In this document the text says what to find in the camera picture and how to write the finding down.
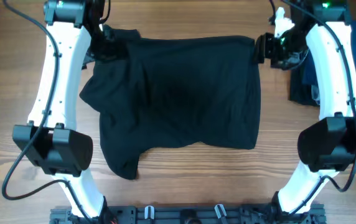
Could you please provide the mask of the black t-shirt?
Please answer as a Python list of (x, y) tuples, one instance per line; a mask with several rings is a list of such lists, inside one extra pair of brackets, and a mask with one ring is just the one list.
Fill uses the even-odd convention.
[(95, 62), (80, 98), (100, 115), (112, 172), (135, 179), (141, 154), (154, 147), (256, 146), (261, 88), (252, 38), (159, 40), (103, 30), (117, 49)]

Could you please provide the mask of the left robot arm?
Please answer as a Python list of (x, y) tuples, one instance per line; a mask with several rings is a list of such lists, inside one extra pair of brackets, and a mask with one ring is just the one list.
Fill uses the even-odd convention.
[(65, 223), (116, 223), (90, 170), (91, 137), (77, 131), (76, 104), (85, 57), (100, 57), (108, 47), (103, 24), (108, 1), (47, 1), (39, 28), (46, 51), (35, 103), (25, 125), (16, 125), (12, 138), (20, 158), (59, 184), (71, 209)]

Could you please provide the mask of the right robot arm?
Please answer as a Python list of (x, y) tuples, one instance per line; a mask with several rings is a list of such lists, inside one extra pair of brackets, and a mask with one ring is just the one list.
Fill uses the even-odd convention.
[(347, 1), (288, 1), (290, 17), (277, 7), (270, 18), (273, 33), (258, 37), (253, 59), (292, 70), (312, 55), (319, 89), (319, 120), (297, 141), (299, 164), (288, 183), (273, 197), (274, 220), (294, 221), (339, 172), (350, 170), (339, 192), (356, 174), (356, 68)]

